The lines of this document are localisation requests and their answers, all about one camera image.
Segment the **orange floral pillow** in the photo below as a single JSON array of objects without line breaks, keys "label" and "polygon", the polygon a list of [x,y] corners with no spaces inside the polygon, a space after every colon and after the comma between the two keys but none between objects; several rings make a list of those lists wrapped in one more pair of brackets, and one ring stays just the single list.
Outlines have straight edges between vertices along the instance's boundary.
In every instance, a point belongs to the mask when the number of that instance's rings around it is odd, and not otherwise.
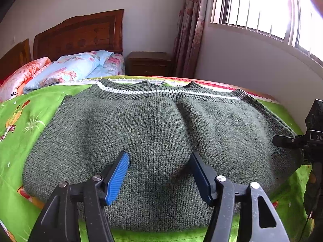
[{"label": "orange floral pillow", "polygon": [[48,57],[43,57],[20,67],[0,86],[0,102],[23,93],[25,85],[51,64]]}]

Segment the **window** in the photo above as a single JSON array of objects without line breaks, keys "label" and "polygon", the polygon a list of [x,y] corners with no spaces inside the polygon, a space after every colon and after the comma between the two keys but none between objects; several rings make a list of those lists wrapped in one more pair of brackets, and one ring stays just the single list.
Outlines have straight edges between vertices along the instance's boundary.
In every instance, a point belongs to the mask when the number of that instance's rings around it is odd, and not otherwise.
[{"label": "window", "polygon": [[323,65],[323,18],[310,0],[214,0],[211,23],[271,36]]}]

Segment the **window sill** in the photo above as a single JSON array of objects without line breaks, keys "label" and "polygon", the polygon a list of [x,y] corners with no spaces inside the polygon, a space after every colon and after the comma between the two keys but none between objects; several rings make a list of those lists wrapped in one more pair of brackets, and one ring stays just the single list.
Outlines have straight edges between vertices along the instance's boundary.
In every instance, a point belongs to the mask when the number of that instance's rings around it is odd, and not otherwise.
[{"label": "window sill", "polygon": [[282,49],[283,51],[287,52],[288,54],[296,57],[298,60],[303,62],[305,65],[307,65],[312,71],[314,71],[319,77],[321,77],[323,79],[323,67],[318,62],[316,62],[315,60],[310,58],[307,54],[303,53],[302,51],[298,50],[297,48],[295,48],[291,45],[288,45],[287,43],[284,43],[284,42],[276,39],[275,37],[264,35],[262,33],[258,33],[253,30],[235,27],[235,26],[231,26],[231,25],[225,25],[225,24],[209,23],[208,27],[219,28],[219,29],[223,29],[223,30],[227,30],[227,31],[237,32],[237,33],[244,34],[244,35],[249,35],[249,36],[252,36],[253,38],[256,38],[258,40],[264,41],[266,43],[270,43],[271,45],[276,46],[276,47]]}]

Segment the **wooden headboard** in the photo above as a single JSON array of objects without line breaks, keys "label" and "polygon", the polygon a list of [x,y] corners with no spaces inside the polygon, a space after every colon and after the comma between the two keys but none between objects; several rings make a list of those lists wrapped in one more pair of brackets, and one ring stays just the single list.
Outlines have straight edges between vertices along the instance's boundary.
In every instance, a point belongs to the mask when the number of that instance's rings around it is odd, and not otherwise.
[{"label": "wooden headboard", "polygon": [[106,50],[122,54],[123,9],[75,16],[35,36],[34,59]]},{"label": "wooden headboard", "polygon": [[29,40],[16,44],[0,59],[0,81],[31,61]]}]

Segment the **green bedsheet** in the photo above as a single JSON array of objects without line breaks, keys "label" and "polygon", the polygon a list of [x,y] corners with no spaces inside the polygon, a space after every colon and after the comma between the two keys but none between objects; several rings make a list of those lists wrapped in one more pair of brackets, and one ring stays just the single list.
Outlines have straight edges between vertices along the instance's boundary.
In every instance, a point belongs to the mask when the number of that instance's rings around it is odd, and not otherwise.
[{"label": "green bedsheet", "polygon": [[[123,77],[135,82],[140,77]],[[166,86],[176,85],[169,80]],[[55,114],[67,94],[75,95],[90,85],[50,86],[0,103],[0,220],[13,241],[27,241],[40,213],[42,203],[26,194],[22,187],[22,171],[34,142]],[[275,102],[259,100],[278,115],[296,134],[301,134],[286,109]],[[270,195],[291,242],[299,240],[306,221],[303,194],[311,168],[301,166],[274,194]],[[237,236],[238,217],[234,218],[230,241]],[[309,235],[311,221],[303,237]],[[88,241],[84,222],[80,222],[82,241]],[[113,230],[115,241],[203,241],[206,228],[170,233],[143,233]]]}]

